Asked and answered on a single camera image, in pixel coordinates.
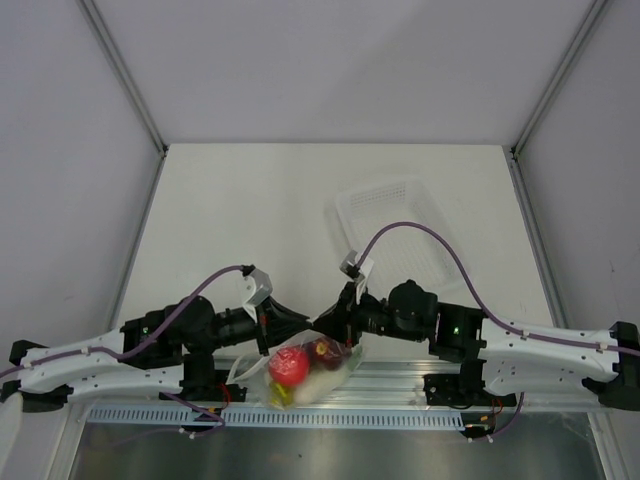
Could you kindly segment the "dark red apple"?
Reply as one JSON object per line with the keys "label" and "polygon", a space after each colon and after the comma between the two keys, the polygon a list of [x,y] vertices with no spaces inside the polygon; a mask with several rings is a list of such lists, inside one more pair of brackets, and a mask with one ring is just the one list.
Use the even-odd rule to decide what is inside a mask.
{"label": "dark red apple", "polygon": [[336,371],[352,356],[351,349],[329,337],[320,337],[306,344],[305,351],[312,369]]}

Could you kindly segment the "red tomato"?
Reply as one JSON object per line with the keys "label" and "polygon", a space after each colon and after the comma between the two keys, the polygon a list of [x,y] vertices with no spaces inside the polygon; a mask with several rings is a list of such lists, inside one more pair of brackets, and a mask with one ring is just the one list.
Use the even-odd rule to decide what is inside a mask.
{"label": "red tomato", "polygon": [[271,378],[284,386],[295,387],[301,384],[310,370],[310,361],[302,347],[283,347],[268,362]]}

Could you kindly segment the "clear polka-dot zip bag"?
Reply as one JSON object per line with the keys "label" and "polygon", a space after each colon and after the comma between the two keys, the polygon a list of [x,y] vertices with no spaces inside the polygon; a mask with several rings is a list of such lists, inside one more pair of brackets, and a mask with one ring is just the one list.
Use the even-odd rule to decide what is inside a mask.
{"label": "clear polka-dot zip bag", "polygon": [[363,357],[360,345],[348,346],[307,330],[269,348],[265,356],[236,358],[227,383],[247,389],[267,408],[305,407],[345,384]]}

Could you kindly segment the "white radish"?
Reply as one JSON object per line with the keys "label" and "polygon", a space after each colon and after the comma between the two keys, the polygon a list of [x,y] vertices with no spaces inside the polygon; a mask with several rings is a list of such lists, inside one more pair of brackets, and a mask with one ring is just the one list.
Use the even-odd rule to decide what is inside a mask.
{"label": "white radish", "polygon": [[344,384],[350,375],[351,371],[346,368],[334,371],[315,370],[311,372],[306,380],[295,388],[293,404],[295,406],[305,406],[321,400]]}

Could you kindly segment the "yellow green bell pepper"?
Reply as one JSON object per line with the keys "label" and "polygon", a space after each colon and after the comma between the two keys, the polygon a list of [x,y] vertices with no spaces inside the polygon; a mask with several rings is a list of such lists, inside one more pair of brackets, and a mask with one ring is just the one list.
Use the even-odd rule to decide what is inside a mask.
{"label": "yellow green bell pepper", "polygon": [[270,382],[269,403],[275,408],[288,408],[294,403],[294,389],[278,382]]}

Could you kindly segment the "white perforated plastic basket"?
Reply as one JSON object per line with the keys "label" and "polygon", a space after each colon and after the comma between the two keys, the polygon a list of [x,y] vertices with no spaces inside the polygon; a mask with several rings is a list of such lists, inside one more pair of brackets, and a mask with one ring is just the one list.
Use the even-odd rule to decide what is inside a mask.
{"label": "white perforated plastic basket", "polygon": [[[439,205],[415,176],[389,176],[345,190],[336,195],[335,206],[349,246],[359,253],[380,230],[398,222],[423,225],[450,246],[456,245]],[[413,227],[396,227],[384,233],[367,258],[373,262],[369,292],[378,298],[407,280],[440,296],[464,284],[447,249]]]}

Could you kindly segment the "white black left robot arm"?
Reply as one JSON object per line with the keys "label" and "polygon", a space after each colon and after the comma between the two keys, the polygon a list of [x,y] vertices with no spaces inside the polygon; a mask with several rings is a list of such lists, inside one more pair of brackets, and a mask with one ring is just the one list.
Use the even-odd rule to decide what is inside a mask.
{"label": "white black left robot arm", "polygon": [[248,313],[243,308],[216,312],[197,296],[84,342],[58,348],[14,342],[12,366],[1,376],[1,398],[20,394],[27,413],[96,397],[242,401],[245,395],[228,371],[216,368],[215,352],[252,342],[266,354],[309,327],[306,316],[271,298]]}

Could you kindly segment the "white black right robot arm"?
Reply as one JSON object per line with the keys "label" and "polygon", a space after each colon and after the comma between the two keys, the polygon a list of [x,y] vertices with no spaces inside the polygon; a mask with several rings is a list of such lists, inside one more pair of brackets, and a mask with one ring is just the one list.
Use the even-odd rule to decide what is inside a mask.
{"label": "white black right robot arm", "polygon": [[496,323],[484,309],[442,302],[408,280],[383,300],[349,282],[312,328],[348,347],[363,334],[426,343],[429,355],[459,367],[455,374],[425,376],[430,406],[512,407],[520,395],[534,393],[639,409],[639,332],[630,323],[600,331]]}

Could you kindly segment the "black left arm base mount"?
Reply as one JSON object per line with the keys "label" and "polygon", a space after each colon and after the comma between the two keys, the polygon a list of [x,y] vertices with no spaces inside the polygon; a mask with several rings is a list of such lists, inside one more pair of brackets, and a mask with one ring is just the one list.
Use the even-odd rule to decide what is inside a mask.
{"label": "black left arm base mount", "polygon": [[247,388],[228,381],[229,370],[219,370],[211,354],[187,354],[175,396],[188,402],[245,402]]}

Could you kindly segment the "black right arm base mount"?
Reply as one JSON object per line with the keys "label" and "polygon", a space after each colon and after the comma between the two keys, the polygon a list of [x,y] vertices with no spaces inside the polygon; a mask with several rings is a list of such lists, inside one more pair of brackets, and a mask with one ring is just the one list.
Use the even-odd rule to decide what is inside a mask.
{"label": "black right arm base mount", "polygon": [[460,371],[453,373],[432,373],[423,376],[423,391],[429,406],[446,406],[457,410],[472,407],[504,406],[515,407],[515,394],[498,396],[485,390],[482,379],[484,360],[467,361]]}

